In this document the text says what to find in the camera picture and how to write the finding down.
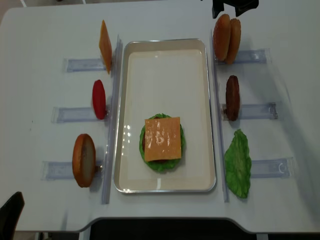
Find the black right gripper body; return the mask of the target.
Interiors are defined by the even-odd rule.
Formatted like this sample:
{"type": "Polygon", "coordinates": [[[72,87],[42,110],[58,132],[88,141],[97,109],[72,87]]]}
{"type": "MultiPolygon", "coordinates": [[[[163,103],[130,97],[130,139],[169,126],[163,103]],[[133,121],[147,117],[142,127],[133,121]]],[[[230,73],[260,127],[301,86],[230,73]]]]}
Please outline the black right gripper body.
{"type": "Polygon", "coordinates": [[[224,5],[234,7],[235,16],[239,17],[243,13],[256,9],[259,6],[259,0],[213,0],[212,18],[216,19],[220,12],[225,10],[224,5]]]}

